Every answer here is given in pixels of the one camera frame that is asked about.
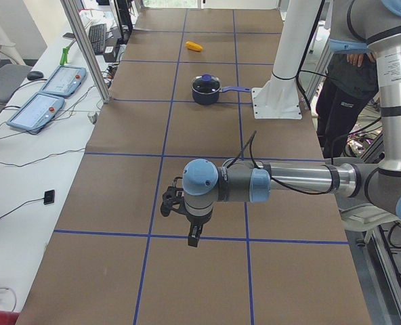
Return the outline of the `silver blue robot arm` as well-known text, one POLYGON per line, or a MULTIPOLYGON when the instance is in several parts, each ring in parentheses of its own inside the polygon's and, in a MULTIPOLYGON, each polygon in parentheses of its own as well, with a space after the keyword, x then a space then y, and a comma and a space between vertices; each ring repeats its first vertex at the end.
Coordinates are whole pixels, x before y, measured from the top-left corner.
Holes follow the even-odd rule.
POLYGON ((192 160, 184 167, 178 196, 190 222, 190 246, 197 246, 216 202, 265 202, 273 189, 357 198, 360 204, 341 214, 347 230, 369 234, 383 223, 401 223, 401 1, 334 2, 330 47, 375 54, 383 160, 318 167, 237 160, 217 167, 192 160))

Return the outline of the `person's hand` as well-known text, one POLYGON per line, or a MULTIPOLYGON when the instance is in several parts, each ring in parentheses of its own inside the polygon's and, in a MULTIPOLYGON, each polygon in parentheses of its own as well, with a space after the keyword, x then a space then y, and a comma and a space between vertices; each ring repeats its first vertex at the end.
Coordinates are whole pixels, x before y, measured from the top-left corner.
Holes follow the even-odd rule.
POLYGON ((365 59, 368 59, 371 63, 376 62, 371 53, 351 53, 346 55, 347 62, 352 66, 361 67, 365 59))

